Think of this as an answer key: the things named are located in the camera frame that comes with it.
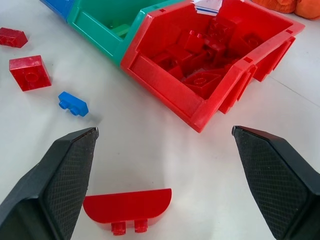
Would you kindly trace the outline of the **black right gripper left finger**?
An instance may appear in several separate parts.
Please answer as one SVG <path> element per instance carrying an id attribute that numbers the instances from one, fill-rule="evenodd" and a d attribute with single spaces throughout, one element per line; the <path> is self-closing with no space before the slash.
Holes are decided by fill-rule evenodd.
<path id="1" fill-rule="evenodd" d="M 53 142 L 0 204 L 0 240 L 70 240 L 89 185 L 97 127 Z"/>

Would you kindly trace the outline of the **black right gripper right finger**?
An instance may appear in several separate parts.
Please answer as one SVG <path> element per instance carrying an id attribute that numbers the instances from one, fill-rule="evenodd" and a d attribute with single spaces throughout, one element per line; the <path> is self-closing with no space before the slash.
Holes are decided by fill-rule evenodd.
<path id="1" fill-rule="evenodd" d="M 284 139 L 235 125 L 250 192 L 276 240 L 320 240 L 320 173 Z"/>

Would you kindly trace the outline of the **red half-round building brick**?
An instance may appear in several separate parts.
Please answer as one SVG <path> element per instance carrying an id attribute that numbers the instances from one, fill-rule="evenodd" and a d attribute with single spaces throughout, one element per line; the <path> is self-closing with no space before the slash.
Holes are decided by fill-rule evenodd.
<path id="1" fill-rule="evenodd" d="M 172 189 L 100 194 L 86 196 L 83 208 L 101 229 L 114 236 L 126 234 L 128 228 L 145 233 L 157 223 L 172 200 Z"/>

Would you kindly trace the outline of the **small blue building brick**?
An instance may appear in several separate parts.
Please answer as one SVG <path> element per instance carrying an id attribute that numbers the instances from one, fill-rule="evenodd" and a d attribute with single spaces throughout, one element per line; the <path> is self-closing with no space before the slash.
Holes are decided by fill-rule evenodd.
<path id="1" fill-rule="evenodd" d="M 66 110 L 68 109 L 74 116 L 84 117 L 89 113 L 86 102 L 73 96 L 72 94 L 63 91 L 59 96 L 59 106 Z"/>

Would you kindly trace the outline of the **red square building brick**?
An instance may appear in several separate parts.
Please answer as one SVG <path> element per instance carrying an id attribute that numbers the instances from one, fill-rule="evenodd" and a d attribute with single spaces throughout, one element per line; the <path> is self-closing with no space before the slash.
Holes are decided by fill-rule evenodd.
<path id="1" fill-rule="evenodd" d="M 9 71 L 23 92 L 52 85 L 41 55 L 10 59 Z"/>

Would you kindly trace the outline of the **red wedge brick with stud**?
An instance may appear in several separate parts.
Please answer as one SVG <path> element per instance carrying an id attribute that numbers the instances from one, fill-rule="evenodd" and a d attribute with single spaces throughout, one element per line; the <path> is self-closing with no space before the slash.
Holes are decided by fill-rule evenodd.
<path id="1" fill-rule="evenodd" d="M 226 71 L 222 68 L 197 72 L 187 77 L 182 83 L 207 100 L 221 83 Z"/>

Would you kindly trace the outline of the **red plastic storage bin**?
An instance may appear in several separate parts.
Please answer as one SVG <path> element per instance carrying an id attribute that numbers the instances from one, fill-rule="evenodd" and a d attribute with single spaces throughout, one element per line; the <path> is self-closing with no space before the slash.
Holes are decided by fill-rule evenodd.
<path id="1" fill-rule="evenodd" d="M 207 36 L 213 17 L 236 23 L 228 43 Z M 139 27 L 121 68 L 195 131 L 201 132 L 217 112 L 227 113 L 252 79 L 263 81 L 282 60 L 304 25 L 249 0 L 223 0 L 216 16 L 199 14 L 191 1 L 152 11 Z M 204 36 L 200 53 L 184 49 L 187 33 Z M 175 78 L 152 61 L 167 52 L 177 59 L 183 78 Z M 203 99 L 183 84 L 189 76 L 224 69 L 220 84 Z"/>

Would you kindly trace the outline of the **green plastic storage bin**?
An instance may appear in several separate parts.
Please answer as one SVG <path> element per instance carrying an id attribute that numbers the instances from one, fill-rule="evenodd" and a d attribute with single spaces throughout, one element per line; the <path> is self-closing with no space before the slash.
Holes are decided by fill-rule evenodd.
<path id="1" fill-rule="evenodd" d="M 67 23 L 119 66 L 147 14 L 182 1 L 75 0 Z M 125 38 L 110 29 L 122 24 L 130 26 Z"/>

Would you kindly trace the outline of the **red sloped building brick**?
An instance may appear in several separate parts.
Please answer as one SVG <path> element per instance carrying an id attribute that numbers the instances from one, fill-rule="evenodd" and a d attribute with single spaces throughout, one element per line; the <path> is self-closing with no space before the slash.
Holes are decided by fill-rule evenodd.
<path id="1" fill-rule="evenodd" d="M 0 28 L 0 45 L 22 48 L 27 42 L 28 39 L 23 31 L 5 27 Z"/>

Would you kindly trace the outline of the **red flat building brick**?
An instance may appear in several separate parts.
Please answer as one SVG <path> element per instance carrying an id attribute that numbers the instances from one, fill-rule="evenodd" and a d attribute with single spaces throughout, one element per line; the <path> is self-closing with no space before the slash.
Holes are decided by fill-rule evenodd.
<path id="1" fill-rule="evenodd" d="M 182 79 L 184 77 L 178 60 L 168 52 L 161 52 L 152 57 L 151 60 L 175 78 Z"/>

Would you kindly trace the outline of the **red cube building brick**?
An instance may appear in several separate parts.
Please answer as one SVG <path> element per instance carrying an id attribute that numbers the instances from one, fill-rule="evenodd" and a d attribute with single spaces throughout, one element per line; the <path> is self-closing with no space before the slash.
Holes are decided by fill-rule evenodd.
<path id="1" fill-rule="evenodd" d="M 183 48 L 191 53 L 198 54 L 201 52 L 205 44 L 204 35 L 194 30 L 190 30 L 186 34 Z"/>

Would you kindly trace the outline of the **dark red studded brick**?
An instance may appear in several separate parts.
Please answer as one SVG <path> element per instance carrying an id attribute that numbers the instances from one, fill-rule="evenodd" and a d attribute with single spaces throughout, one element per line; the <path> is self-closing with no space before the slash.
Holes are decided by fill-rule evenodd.
<path id="1" fill-rule="evenodd" d="M 236 23 L 225 18 L 213 17 L 207 29 L 207 36 L 215 39 L 219 43 L 227 44 L 234 31 Z"/>

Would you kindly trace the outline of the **green building brick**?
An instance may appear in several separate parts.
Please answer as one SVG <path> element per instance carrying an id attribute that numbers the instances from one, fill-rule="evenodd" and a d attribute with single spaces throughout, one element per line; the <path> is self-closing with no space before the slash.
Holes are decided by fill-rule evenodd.
<path id="1" fill-rule="evenodd" d="M 111 24 L 109 28 L 115 33 L 116 36 L 124 39 L 130 30 L 130 25 L 128 24 Z"/>

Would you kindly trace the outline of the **orange crumpled object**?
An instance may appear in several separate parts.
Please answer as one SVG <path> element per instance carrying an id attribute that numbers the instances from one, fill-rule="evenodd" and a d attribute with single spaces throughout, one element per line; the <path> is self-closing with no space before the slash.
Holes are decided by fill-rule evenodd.
<path id="1" fill-rule="evenodd" d="M 305 19 L 320 18 L 320 0 L 297 0 L 294 13 Z"/>
<path id="2" fill-rule="evenodd" d="M 293 13 L 297 0 L 251 0 L 253 3 L 283 14 Z"/>

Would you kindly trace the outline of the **white paper label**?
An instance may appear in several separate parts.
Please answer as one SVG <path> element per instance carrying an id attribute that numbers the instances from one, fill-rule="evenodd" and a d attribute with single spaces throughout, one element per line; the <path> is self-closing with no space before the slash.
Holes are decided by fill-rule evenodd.
<path id="1" fill-rule="evenodd" d="M 223 0 L 192 0 L 198 14 L 216 16 L 222 7 Z"/>

